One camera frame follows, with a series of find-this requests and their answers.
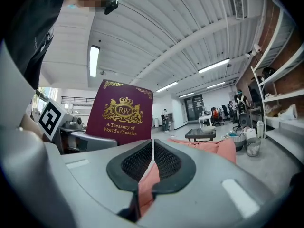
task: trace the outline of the maroon book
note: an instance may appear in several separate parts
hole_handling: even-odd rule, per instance
[[[153,92],[103,80],[86,133],[117,140],[119,145],[151,138]]]

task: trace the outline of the gold crest emblem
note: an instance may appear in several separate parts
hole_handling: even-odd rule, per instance
[[[122,123],[135,123],[141,124],[143,112],[140,112],[140,105],[137,104],[135,107],[133,100],[126,98],[120,98],[117,104],[114,99],[111,100],[110,105],[106,104],[104,113],[102,116],[104,119],[112,119],[114,121],[120,121]]]

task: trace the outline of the white ceiling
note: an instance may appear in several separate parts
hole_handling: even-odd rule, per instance
[[[245,70],[244,54],[261,33],[263,0],[246,3],[244,20],[235,18],[231,0],[120,0],[109,15],[63,8],[40,83],[96,90],[110,79],[156,91],[177,81],[168,89],[176,95],[232,83]],[[88,73],[92,45],[101,48],[96,78]],[[230,68],[198,74],[228,57]]]

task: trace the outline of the small table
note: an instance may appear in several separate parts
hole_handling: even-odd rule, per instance
[[[259,106],[258,108],[249,109],[251,128],[253,128],[252,113],[253,113],[253,112],[256,112],[256,111],[260,111],[260,110],[261,110],[261,107],[260,107],[260,106]]]
[[[213,138],[216,137],[216,131],[211,133],[204,133],[201,128],[194,128],[191,129],[189,132],[186,133],[185,138],[190,141],[190,139],[210,139],[209,141],[213,141]]]
[[[210,126],[211,126],[211,115],[209,115],[209,116],[201,116],[199,118],[199,124],[200,124],[201,120],[209,120],[209,123],[210,123]]]

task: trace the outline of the pink cushion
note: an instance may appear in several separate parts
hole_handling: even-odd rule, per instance
[[[218,154],[232,163],[236,163],[236,147],[232,139],[208,142],[189,142],[186,140],[168,139],[168,141],[186,145],[190,148]],[[143,216],[153,203],[152,187],[160,182],[157,165],[154,164],[149,173],[138,184],[138,197],[141,216]]]

